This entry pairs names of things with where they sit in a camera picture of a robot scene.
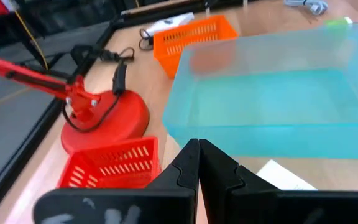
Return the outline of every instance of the wooden table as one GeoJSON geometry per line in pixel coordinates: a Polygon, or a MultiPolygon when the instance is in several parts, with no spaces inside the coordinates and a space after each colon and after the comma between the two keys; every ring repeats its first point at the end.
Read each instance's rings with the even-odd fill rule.
{"type": "MultiPolygon", "coordinates": [[[[282,0],[261,0],[242,7],[214,11],[224,14],[241,36],[266,34],[285,30],[308,29],[320,26],[326,19],[349,16],[358,22],[358,1],[327,0],[328,11],[322,16],[312,16],[306,9],[290,8],[282,0]]],[[[202,19],[205,13],[196,15],[202,19]]],[[[125,47],[136,49],[135,61],[127,68],[127,88],[138,92],[150,110],[150,123],[145,135],[158,137],[159,157],[163,168],[179,151],[175,141],[167,136],[161,117],[172,85],[153,52],[138,48],[139,29],[150,24],[129,27],[117,31],[106,48],[120,52],[125,47]]],[[[97,61],[86,76],[86,89],[99,92],[111,89],[115,63],[97,61]]],[[[68,155],[60,143],[60,131],[64,119],[59,117],[29,161],[22,174],[0,204],[0,223],[32,223],[32,207],[45,192],[55,188],[68,155]]],[[[257,172],[271,158],[237,157],[242,165],[257,172]]],[[[279,159],[282,166],[305,179],[318,189],[358,190],[358,161],[325,159],[279,159]]],[[[199,223],[206,223],[199,203],[199,223]]]]}

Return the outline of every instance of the red desk lamp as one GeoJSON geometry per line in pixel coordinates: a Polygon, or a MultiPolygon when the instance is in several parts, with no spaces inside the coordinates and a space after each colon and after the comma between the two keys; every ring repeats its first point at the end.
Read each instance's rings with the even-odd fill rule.
{"type": "Polygon", "coordinates": [[[61,139],[67,153],[143,136],[149,111],[137,93],[125,90],[125,72],[126,64],[121,61],[114,74],[112,91],[92,94],[85,91],[82,76],[70,85],[0,59],[0,76],[65,100],[62,111],[66,123],[61,139]],[[73,108],[71,116],[65,111],[66,104],[73,108]]]}

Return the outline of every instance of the white cable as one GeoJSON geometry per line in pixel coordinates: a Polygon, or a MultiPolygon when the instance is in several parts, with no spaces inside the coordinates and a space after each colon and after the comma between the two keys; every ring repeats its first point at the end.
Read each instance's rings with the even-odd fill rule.
{"type": "Polygon", "coordinates": [[[323,14],[328,9],[328,4],[323,0],[284,0],[286,6],[306,6],[311,13],[318,16],[323,14]]]}

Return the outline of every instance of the orange basket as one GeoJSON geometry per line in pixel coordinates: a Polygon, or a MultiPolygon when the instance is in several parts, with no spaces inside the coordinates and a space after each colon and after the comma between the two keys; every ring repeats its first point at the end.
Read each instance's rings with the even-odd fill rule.
{"type": "Polygon", "coordinates": [[[147,137],[74,152],[58,188],[143,188],[161,173],[157,148],[157,138],[147,137]]]}
{"type": "Polygon", "coordinates": [[[174,78],[182,50],[189,44],[238,37],[222,15],[192,22],[154,35],[154,58],[169,78],[174,78]]]}

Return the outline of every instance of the plastic container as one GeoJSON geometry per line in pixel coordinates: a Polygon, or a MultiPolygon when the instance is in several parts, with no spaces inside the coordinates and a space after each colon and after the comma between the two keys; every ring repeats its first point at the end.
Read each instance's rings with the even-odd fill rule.
{"type": "Polygon", "coordinates": [[[189,44],[233,39],[237,32],[224,16],[212,16],[154,35],[154,58],[169,78],[174,78],[182,50],[189,44]]]}
{"type": "Polygon", "coordinates": [[[230,156],[358,159],[358,24],[238,38],[230,66],[195,72],[200,50],[227,44],[182,53],[163,114],[179,145],[205,138],[230,156]]]}
{"type": "Polygon", "coordinates": [[[143,188],[161,173],[157,148],[157,138],[147,137],[74,152],[58,188],[143,188]]]}

